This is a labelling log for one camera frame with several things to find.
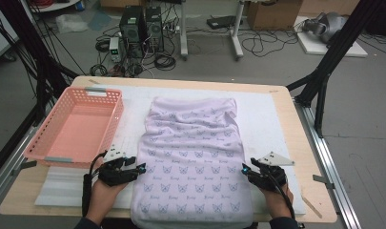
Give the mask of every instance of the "wooden table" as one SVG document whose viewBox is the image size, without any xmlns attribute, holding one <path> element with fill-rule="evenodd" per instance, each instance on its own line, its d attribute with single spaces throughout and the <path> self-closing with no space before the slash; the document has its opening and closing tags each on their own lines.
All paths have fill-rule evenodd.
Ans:
<svg viewBox="0 0 386 229">
<path fill-rule="evenodd" d="M 313 180 L 313 175 L 320 176 L 320 172 L 292 98 L 285 87 L 95 76 L 79 76 L 76 77 L 72 83 L 73 86 L 82 87 L 95 84 L 270 94 L 274 99 L 274 105 L 278 113 L 288 151 L 290 152 L 290 157 L 295 161 L 295 174 L 306 206 L 306 215 L 298 216 L 297 220 L 300 222 L 336 221 L 335 208 L 325 185 Z M 47 172 L 48 167 L 42 165 L 23 170 L 12 184 L 2 202 L 0 213 L 4 215 L 80 217 L 80 207 L 46 207 L 34 205 Z M 129 218 L 130 210 L 112 209 L 108 217 Z M 270 216 L 254 216 L 255 221 L 268 221 L 269 219 Z"/>
</svg>

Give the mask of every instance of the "pink plastic basket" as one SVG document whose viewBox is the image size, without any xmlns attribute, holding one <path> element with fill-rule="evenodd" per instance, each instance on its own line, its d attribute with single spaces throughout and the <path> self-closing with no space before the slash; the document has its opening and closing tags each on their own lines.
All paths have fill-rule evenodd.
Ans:
<svg viewBox="0 0 386 229">
<path fill-rule="evenodd" d="M 24 156 L 46 165 L 89 168 L 109 150 L 124 111 L 119 90 L 68 87 L 59 97 Z"/>
</svg>

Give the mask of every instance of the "black sleeve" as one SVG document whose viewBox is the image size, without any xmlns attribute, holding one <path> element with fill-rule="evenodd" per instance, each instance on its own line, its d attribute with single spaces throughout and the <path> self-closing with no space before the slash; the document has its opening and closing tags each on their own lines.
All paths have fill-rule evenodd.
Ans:
<svg viewBox="0 0 386 229">
<path fill-rule="evenodd" d="M 100 227 L 89 219 L 81 218 L 74 229 L 100 229 Z"/>
<path fill-rule="evenodd" d="M 297 229 L 297 222 L 292 218 L 275 218 L 270 221 L 272 229 Z"/>
</svg>

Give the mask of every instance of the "towel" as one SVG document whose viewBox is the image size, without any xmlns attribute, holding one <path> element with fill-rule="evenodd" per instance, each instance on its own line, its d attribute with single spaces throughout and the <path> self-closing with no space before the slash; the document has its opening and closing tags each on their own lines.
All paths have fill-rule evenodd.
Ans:
<svg viewBox="0 0 386 229">
<path fill-rule="evenodd" d="M 140 228 L 231 228 L 253 222 L 250 183 L 232 98 L 157 97 L 145 120 L 132 221 Z"/>
</svg>

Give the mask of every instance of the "concrete floor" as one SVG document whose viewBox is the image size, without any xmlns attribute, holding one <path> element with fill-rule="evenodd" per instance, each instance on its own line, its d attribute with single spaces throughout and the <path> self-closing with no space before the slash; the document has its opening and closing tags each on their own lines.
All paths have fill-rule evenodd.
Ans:
<svg viewBox="0 0 386 229">
<path fill-rule="evenodd" d="M 95 10 L 76 12 L 67 9 L 56 13 L 78 13 L 87 22 L 95 16 Z M 47 19 L 54 16 L 47 14 Z M 96 63 L 95 38 L 117 24 L 118 20 L 112 19 L 100 31 L 72 32 L 58 37 L 87 72 Z M 188 20 L 188 25 L 207 29 L 205 20 Z M 251 36 L 241 36 L 241 40 Z M 190 55 L 187 61 L 179 56 L 178 40 L 174 39 L 175 69 L 169 72 L 152 69 L 153 75 L 143 72 L 139 77 L 286 86 L 311 73 L 322 59 L 321 55 L 305 54 L 296 43 L 261 58 L 244 51 L 245 56 L 236 62 L 228 36 L 201 32 L 188 33 L 188 39 Z M 386 52 L 386 45 L 367 41 Z M 386 228 L 386 53 L 361 41 L 358 44 L 369 55 L 366 58 L 345 57 L 333 72 L 326 98 L 323 133 L 361 227 Z M 265 43 L 264 46 L 271 50 L 281 44 Z M 57 51 L 64 66 L 80 73 L 62 48 Z M 292 96 L 299 93 L 300 89 L 295 90 Z M 0 150 L 34 104 L 21 62 L 0 62 Z M 72 228 L 77 221 L 78 218 L 0 215 L 0 229 Z M 340 219 L 334 224 L 308 223 L 306 227 L 345 228 Z M 269 228 L 269 225 L 260 223 L 259 228 Z"/>
</svg>

